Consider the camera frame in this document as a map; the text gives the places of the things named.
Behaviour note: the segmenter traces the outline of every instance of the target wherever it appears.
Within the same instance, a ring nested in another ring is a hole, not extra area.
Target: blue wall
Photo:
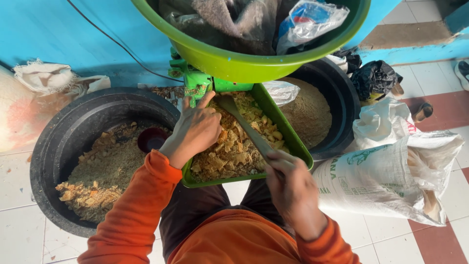
[[[166,75],[168,38],[130,0],[72,0],[98,27],[147,68]],[[106,74],[113,86],[180,84],[143,70],[121,47],[83,19],[65,0],[0,1],[0,62],[12,67],[39,57],[70,64],[81,76]]]
[[[390,65],[414,62],[429,62],[469,56],[469,34],[457,36],[451,43],[423,47],[357,50],[363,64],[383,60]]]
[[[469,2],[445,18],[448,29],[453,33],[469,33]]]
[[[353,48],[360,44],[362,40],[389,14],[402,0],[372,0],[370,11],[366,20],[358,33],[344,46],[345,49]]]

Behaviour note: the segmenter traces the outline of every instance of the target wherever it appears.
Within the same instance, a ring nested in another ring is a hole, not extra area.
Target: right hand
[[[190,107],[190,96],[182,99],[181,116],[173,134],[159,149],[171,166],[181,169],[189,159],[217,142],[221,133],[221,114],[206,107],[214,96],[214,91],[207,92],[194,108]]]
[[[277,150],[267,154],[272,161],[265,166],[272,203],[280,215],[303,240],[317,239],[327,227],[327,218],[318,208],[318,187],[300,158]],[[283,172],[279,179],[274,169]]]

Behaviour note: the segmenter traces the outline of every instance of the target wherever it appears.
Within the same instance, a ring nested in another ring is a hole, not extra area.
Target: blue plastic bag
[[[350,10],[345,6],[327,4],[323,0],[300,0],[279,27],[277,55],[342,25]]]

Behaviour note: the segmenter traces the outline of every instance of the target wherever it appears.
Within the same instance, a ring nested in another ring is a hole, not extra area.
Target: black plastic bucket
[[[332,114],[332,125],[326,138],[309,149],[314,161],[340,155],[352,143],[352,124],[360,114],[360,101],[347,75],[327,58],[303,64],[287,77],[315,86],[325,97]]]
[[[62,109],[47,124],[31,159],[30,179],[42,212],[61,229],[81,237],[96,232],[97,224],[82,221],[59,200],[57,184],[66,181],[78,157],[91,150],[102,132],[136,121],[173,129],[178,109],[163,97],[130,87],[109,88],[83,96]]]

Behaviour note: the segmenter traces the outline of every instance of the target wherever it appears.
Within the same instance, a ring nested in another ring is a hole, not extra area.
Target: red small cup
[[[150,153],[152,149],[160,149],[168,135],[158,127],[143,130],[138,135],[137,146],[144,153]]]

